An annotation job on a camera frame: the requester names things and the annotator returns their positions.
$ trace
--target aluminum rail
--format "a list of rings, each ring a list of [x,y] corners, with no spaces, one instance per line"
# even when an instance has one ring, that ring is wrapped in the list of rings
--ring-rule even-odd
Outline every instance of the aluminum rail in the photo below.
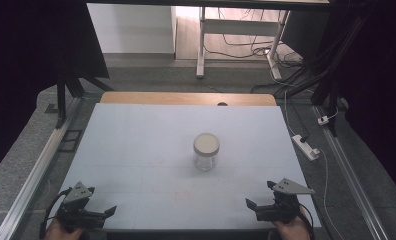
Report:
[[[318,109],[315,106],[313,106],[313,111],[317,118],[321,117]],[[354,169],[350,164],[350,161],[348,160],[348,157],[345,154],[338,138],[335,138],[326,126],[323,127],[323,132],[335,155],[338,165],[341,168],[342,174],[347,181],[348,187],[353,194],[358,207],[360,208],[367,227],[372,233],[373,239],[388,240],[389,238],[386,231],[384,230],[382,222],[380,221],[375,208],[363,190],[363,187],[361,186],[360,181],[358,180],[357,175],[354,172]]]
[[[64,124],[59,129],[54,129],[51,136],[48,139],[45,147],[42,150],[38,160],[36,161],[35,166],[27,177],[26,182],[21,188],[17,198],[15,199],[13,205],[8,211],[7,216],[0,227],[0,240],[9,240],[13,236],[15,230],[17,229],[21,218],[24,215],[24,212],[35,193],[37,187],[39,186],[40,181],[48,166],[58,149],[58,146],[64,137],[65,132],[68,129],[68,126],[72,122],[74,118],[74,113],[76,112],[77,106],[80,102],[80,98],[74,98],[70,103],[70,106],[67,110],[67,118]]]

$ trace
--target white wall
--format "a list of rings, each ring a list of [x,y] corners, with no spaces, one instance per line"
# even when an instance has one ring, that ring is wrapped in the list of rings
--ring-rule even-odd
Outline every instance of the white wall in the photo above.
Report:
[[[175,52],[174,7],[88,4],[88,8],[103,53]]]

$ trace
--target glass jar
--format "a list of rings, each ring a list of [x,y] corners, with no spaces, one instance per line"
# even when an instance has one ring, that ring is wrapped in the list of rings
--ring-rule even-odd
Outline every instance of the glass jar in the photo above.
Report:
[[[217,163],[217,153],[220,142],[211,133],[202,133],[194,140],[194,164],[197,168],[208,171],[213,169]]]

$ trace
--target desk leg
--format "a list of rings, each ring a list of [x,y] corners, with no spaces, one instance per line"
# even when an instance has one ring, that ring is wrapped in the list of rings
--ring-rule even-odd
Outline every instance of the desk leg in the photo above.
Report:
[[[285,14],[283,15],[279,27],[275,36],[275,39],[273,40],[273,46],[270,49],[270,51],[266,52],[266,57],[267,60],[269,61],[270,65],[270,71],[272,71],[272,75],[274,80],[281,80],[282,76],[280,75],[279,68],[276,65],[276,60],[275,60],[275,54],[276,54],[276,49],[279,45],[280,37],[282,36],[283,28],[285,27],[285,22],[288,17],[289,11],[286,11]]]
[[[197,58],[197,78],[204,78],[204,36],[205,36],[205,7],[200,7],[200,36],[199,36],[199,49]]]

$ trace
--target white table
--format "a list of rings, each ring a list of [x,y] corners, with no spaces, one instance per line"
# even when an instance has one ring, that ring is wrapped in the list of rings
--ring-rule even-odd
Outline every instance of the white table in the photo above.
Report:
[[[208,172],[192,163],[202,132],[221,143]],[[61,189],[82,181],[87,210],[117,205],[106,230],[267,229],[245,198],[273,204],[266,181],[284,177],[306,185],[279,107],[97,104]]]

